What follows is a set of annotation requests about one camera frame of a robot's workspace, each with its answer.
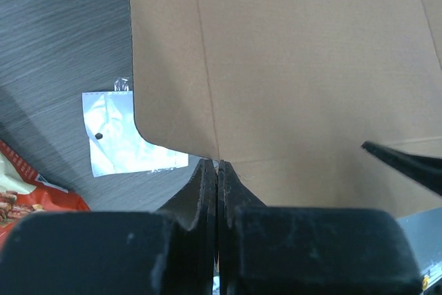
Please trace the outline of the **small clear plastic bag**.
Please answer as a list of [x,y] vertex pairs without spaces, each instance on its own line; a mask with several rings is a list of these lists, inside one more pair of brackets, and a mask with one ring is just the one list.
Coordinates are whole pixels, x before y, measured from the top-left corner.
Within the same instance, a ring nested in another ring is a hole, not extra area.
[[113,90],[87,92],[81,98],[94,177],[156,173],[189,165],[187,154],[151,144],[140,135],[131,78],[118,77]]

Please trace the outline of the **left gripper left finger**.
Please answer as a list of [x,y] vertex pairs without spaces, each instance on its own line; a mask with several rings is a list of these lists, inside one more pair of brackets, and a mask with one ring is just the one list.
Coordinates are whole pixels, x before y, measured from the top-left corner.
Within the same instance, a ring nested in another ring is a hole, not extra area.
[[2,294],[210,294],[215,168],[155,212],[35,213],[1,250]]

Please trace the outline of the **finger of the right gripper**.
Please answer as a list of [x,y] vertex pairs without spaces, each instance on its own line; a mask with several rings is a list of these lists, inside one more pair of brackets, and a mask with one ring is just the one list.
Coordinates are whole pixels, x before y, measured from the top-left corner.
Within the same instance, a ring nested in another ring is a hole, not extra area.
[[441,158],[412,155],[371,141],[365,141],[361,148],[387,166],[441,196]]

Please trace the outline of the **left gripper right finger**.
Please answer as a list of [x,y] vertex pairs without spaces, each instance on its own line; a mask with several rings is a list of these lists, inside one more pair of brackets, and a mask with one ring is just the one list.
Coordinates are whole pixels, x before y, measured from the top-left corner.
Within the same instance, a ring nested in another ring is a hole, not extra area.
[[218,169],[221,294],[419,294],[397,223],[378,209],[268,207],[233,166]]

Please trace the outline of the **large brown cardboard box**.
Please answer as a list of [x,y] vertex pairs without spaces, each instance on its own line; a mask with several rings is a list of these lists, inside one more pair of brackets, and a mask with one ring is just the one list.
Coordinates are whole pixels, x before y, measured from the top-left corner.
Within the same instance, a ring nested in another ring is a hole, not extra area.
[[441,154],[441,0],[130,0],[135,125],[268,205],[441,198],[362,150]]

